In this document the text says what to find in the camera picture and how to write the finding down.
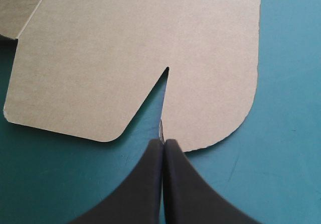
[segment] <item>blue-green table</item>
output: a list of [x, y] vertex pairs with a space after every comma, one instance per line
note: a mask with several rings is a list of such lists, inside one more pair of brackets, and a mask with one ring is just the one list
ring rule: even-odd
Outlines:
[[[15, 43], [0, 46], [2, 108]], [[258, 70], [244, 124], [188, 158], [263, 223], [321, 223], [321, 0], [262, 0]], [[107, 196], [157, 137], [165, 86], [162, 77], [112, 143], [9, 124], [1, 115], [0, 223], [65, 223]]]

